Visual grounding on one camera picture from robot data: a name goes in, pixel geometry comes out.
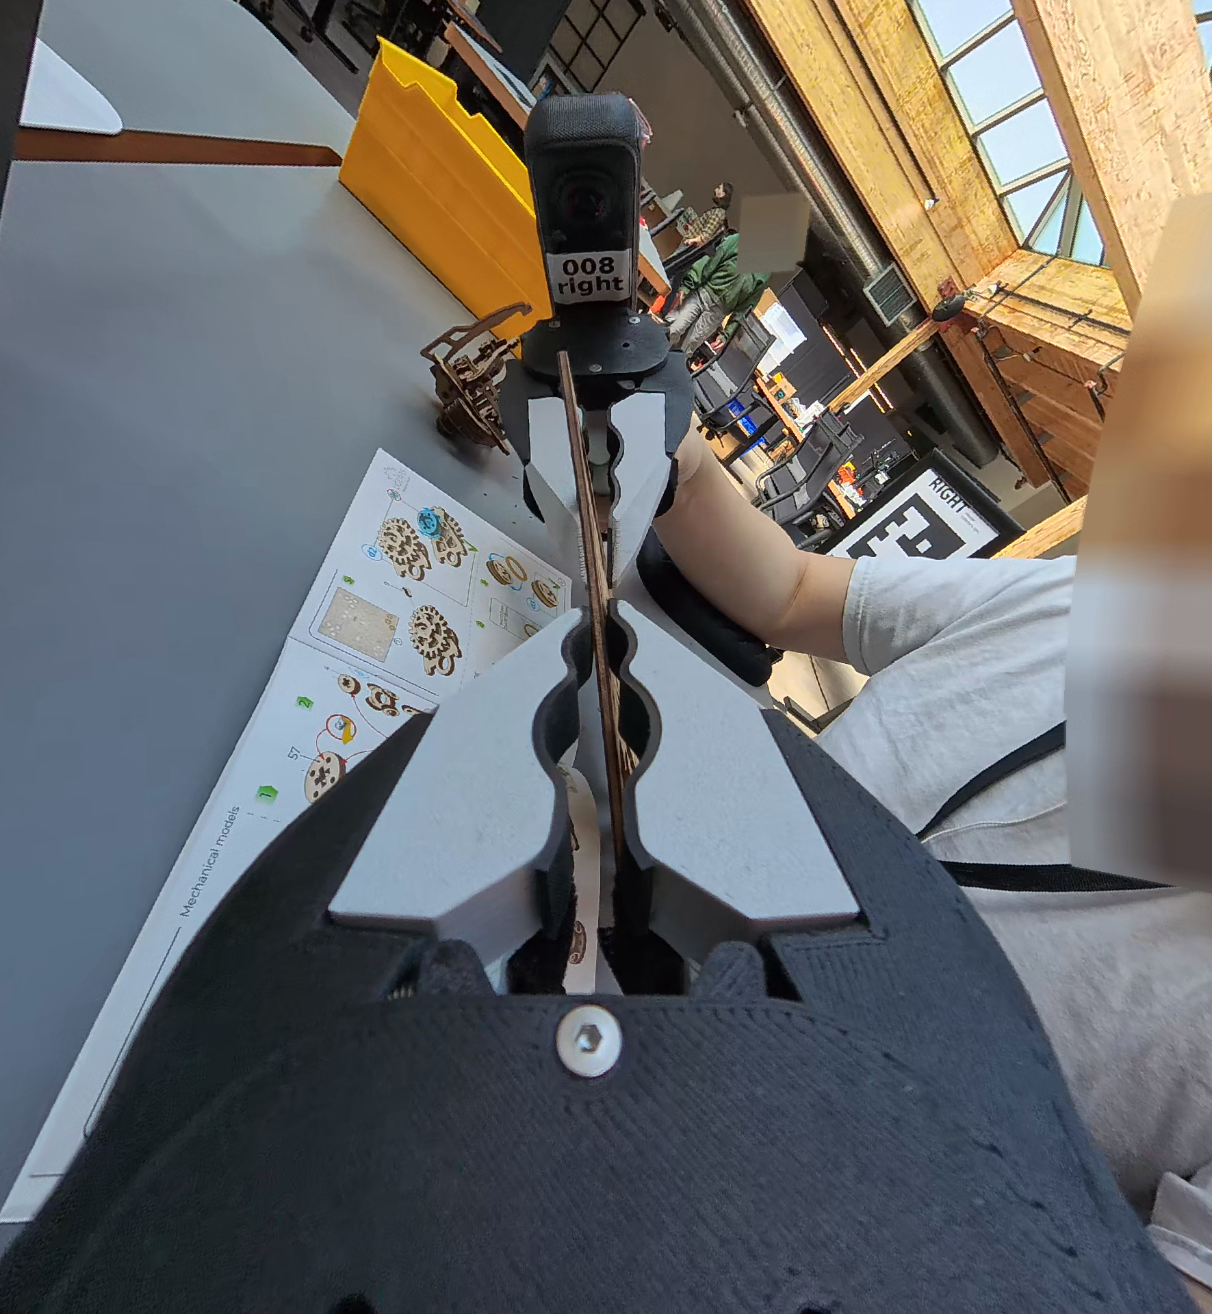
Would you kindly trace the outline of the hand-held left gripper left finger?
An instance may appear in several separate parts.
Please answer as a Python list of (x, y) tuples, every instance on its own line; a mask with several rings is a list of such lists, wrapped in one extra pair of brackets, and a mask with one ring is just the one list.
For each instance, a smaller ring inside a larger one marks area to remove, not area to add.
[(484, 966), (537, 932), (572, 944), (561, 769), (580, 737), (590, 624), (572, 609), (445, 699), (329, 902), (329, 917), (460, 941)]

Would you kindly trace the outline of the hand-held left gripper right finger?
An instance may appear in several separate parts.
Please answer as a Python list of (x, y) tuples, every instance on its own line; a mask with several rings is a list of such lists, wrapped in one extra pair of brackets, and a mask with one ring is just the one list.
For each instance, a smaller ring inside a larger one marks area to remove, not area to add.
[(621, 791), (607, 960), (626, 994), (681, 994), (721, 942), (756, 945), (860, 917), (780, 738), (809, 738), (629, 602), (608, 607)]

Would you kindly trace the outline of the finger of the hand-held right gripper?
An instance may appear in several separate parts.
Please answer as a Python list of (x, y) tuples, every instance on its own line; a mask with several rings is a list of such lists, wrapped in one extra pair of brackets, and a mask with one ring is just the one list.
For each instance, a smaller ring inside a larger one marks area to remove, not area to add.
[(615, 435), (610, 530), (610, 588), (617, 588), (645, 540), (668, 486), (667, 398), (635, 392), (614, 402), (608, 428)]
[(559, 396), (527, 403), (529, 488), (547, 526), (554, 560), (564, 572), (575, 565), (597, 607), (597, 519), (580, 412)]

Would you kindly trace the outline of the wooden puzzle parts sheet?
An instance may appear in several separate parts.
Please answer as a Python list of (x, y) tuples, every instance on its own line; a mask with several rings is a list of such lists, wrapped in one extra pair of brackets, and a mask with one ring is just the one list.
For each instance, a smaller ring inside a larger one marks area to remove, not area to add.
[(566, 444), (579, 516), (583, 571), (587, 589), (590, 645), (597, 684), (599, 717), (601, 726), (604, 772), (608, 789), (608, 810), (614, 849), (614, 877), (624, 878), (629, 861), (624, 833), (624, 784), (625, 761), (621, 755), (618, 731), (618, 691), (610, 664), (607, 642), (608, 603), (611, 600), (610, 574), (604, 553), (604, 540), (596, 512), (587, 442), (583, 434), (582, 410), (576, 398), (569, 357), (557, 350), (555, 368), (559, 392), (564, 399)]

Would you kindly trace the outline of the person's right forearm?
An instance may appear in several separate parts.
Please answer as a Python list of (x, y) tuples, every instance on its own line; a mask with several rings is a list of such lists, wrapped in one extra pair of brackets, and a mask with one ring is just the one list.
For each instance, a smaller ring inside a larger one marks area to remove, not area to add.
[(654, 521), (685, 579), (769, 646), (844, 662), (843, 616), (855, 561), (798, 550), (752, 508), (692, 423), (677, 452), (677, 484)]

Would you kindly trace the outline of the grey desk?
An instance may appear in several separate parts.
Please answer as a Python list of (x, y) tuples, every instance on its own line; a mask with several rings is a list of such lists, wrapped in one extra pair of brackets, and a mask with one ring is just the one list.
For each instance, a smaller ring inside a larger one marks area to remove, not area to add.
[(434, 430), (418, 349), (463, 318), (333, 170), (11, 167), (0, 1208), (374, 451), (554, 561), (518, 469)]

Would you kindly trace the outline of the adjoining brown-edged desk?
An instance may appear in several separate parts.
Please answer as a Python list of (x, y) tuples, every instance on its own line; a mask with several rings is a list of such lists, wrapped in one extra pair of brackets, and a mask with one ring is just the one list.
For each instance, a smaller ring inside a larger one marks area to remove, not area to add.
[(37, 37), (121, 118), (20, 125), (25, 162), (329, 167), (353, 118), (236, 2), (50, 1)]

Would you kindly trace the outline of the partly built wooden model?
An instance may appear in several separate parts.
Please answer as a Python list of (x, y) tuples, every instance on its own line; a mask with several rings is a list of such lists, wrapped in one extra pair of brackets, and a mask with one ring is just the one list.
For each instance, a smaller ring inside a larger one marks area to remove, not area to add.
[(432, 374), (439, 434), (463, 435), (477, 445), (511, 452), (498, 413), (498, 388), (519, 346), (516, 339), (499, 336), (498, 326), (532, 308), (529, 303), (501, 306), (480, 319), (448, 328), (421, 347)]

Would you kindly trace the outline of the black office chair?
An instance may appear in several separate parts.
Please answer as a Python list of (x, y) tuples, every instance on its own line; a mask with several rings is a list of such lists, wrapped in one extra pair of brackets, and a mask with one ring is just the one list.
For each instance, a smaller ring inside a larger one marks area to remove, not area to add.
[(738, 331), (694, 370), (695, 412), (709, 416), (726, 407), (751, 381), (773, 345), (773, 332), (761, 324), (755, 312), (748, 312)]
[(779, 525), (809, 518), (830, 501), (828, 484), (858, 440), (843, 414), (821, 414), (790, 456), (758, 476), (752, 505)]

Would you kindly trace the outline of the black wrist rest pad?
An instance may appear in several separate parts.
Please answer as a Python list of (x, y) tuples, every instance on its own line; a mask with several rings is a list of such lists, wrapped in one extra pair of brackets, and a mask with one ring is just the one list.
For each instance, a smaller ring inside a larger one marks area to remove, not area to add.
[(766, 685), (783, 650), (766, 645), (705, 599), (677, 568), (654, 529), (649, 529), (635, 565), (652, 600), (699, 648), (748, 685)]

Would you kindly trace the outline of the illustrated instruction booklet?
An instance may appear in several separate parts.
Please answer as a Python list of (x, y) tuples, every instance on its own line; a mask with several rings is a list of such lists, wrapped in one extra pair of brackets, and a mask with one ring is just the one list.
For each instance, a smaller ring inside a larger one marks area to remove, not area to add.
[(34, 1217), (196, 927), (307, 805), (551, 620), (568, 576), (377, 451), (162, 892), (0, 1209)]

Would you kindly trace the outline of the nested yellow storage bins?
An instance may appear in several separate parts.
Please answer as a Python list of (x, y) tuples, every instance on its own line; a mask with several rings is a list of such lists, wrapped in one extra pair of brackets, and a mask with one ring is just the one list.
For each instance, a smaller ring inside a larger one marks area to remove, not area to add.
[(455, 83), (379, 40), (342, 184), (474, 318), (515, 303), (509, 335), (551, 314), (525, 164)]

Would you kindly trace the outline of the framed marker sign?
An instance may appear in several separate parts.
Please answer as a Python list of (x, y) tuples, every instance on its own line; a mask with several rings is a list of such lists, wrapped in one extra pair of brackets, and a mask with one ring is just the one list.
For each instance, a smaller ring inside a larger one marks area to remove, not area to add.
[(853, 560), (985, 558), (1022, 533), (987, 487), (932, 451), (816, 551)]

